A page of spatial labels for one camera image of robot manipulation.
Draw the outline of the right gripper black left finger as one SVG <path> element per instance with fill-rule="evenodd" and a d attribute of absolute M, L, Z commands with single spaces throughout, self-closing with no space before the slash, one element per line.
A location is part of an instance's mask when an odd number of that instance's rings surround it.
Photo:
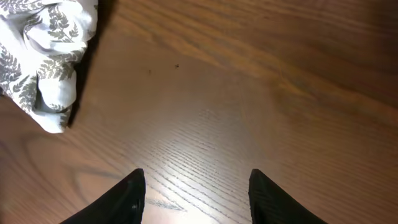
<path fill-rule="evenodd" d="M 100 198 L 61 224 L 141 224 L 145 194 L 144 171 L 135 169 Z"/>

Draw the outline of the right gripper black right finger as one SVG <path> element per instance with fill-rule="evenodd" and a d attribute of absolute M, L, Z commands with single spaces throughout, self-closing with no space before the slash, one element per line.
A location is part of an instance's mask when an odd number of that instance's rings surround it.
<path fill-rule="evenodd" d="M 259 169 L 251 172 L 248 195 L 253 224 L 326 224 Z"/>

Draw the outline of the white fern-print dress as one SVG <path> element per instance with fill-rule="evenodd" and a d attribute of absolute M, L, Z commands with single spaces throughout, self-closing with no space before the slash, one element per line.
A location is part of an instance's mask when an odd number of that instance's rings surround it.
<path fill-rule="evenodd" d="M 1 93 L 48 133 L 67 128 L 75 65 L 96 34 L 98 0 L 1 0 Z"/>

